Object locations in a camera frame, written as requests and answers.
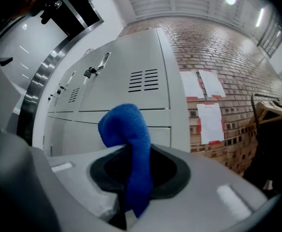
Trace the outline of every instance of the metal handle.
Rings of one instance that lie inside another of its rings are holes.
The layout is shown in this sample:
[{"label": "metal handle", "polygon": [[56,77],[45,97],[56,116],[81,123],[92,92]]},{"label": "metal handle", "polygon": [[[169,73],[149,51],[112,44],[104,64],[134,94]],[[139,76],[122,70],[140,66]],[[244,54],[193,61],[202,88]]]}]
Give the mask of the metal handle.
[{"label": "metal handle", "polygon": [[103,68],[105,67],[106,62],[107,62],[108,58],[110,57],[110,55],[111,55],[111,52],[108,52],[108,53],[106,53],[106,54],[103,56],[103,58],[102,58],[100,64],[99,64],[98,67],[97,67],[97,71],[98,71],[98,70],[101,70],[101,69],[103,69]]}]

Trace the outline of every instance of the white paper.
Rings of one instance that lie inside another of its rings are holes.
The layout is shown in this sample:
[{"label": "white paper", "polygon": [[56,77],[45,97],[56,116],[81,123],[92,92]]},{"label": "white paper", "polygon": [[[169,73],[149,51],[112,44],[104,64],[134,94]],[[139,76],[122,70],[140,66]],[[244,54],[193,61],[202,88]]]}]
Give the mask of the white paper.
[{"label": "white paper", "polygon": [[215,73],[203,70],[199,70],[199,73],[201,75],[208,97],[212,97],[212,95],[226,97],[223,86]]},{"label": "white paper", "polygon": [[219,104],[197,104],[201,120],[201,144],[207,145],[212,141],[223,141],[222,114]]},{"label": "white paper", "polygon": [[199,99],[204,98],[204,94],[195,71],[180,72],[180,76],[183,81],[186,97],[197,97]]}]

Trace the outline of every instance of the lock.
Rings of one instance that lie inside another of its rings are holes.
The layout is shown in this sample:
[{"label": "lock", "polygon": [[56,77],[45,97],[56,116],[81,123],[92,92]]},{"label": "lock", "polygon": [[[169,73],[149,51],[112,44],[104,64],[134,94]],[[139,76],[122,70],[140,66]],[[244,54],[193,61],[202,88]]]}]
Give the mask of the lock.
[{"label": "lock", "polygon": [[85,71],[84,76],[88,77],[88,79],[89,79],[89,78],[91,78],[92,74],[95,74],[97,76],[99,73],[97,73],[95,68],[90,67],[88,70]]},{"label": "lock", "polygon": [[53,95],[49,95],[49,97],[48,97],[48,102],[47,103],[49,103],[49,101],[50,101],[50,99],[53,97]]}]

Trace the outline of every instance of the blue towel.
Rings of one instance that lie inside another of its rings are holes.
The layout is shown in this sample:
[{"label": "blue towel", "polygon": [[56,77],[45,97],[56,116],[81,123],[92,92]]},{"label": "blue towel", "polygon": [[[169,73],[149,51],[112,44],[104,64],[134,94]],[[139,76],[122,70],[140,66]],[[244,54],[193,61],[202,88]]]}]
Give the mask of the blue towel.
[{"label": "blue towel", "polygon": [[99,122],[98,129],[106,147],[130,144],[132,172],[127,180],[125,211],[133,210],[137,218],[149,204],[153,190],[150,174],[150,136],[137,106],[123,104],[109,111]]}]

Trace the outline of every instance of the ventilation slot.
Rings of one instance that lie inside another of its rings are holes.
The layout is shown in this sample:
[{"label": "ventilation slot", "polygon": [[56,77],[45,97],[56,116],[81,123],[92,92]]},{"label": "ventilation slot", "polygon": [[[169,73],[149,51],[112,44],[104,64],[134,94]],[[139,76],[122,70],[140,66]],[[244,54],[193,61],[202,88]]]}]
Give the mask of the ventilation slot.
[{"label": "ventilation slot", "polygon": [[54,102],[54,106],[57,106],[58,98],[59,97],[56,97],[55,102]]},{"label": "ventilation slot", "polygon": [[80,89],[80,88],[78,87],[78,88],[72,90],[71,95],[70,95],[70,98],[69,98],[69,103],[75,101],[75,99],[76,99],[76,97],[77,97],[77,95],[78,95],[79,89]]},{"label": "ventilation slot", "polygon": [[132,72],[130,74],[128,92],[139,92],[142,90],[158,89],[158,70]]},{"label": "ventilation slot", "polygon": [[142,87],[143,71],[132,72],[130,74],[129,90],[128,92],[139,92]]}]

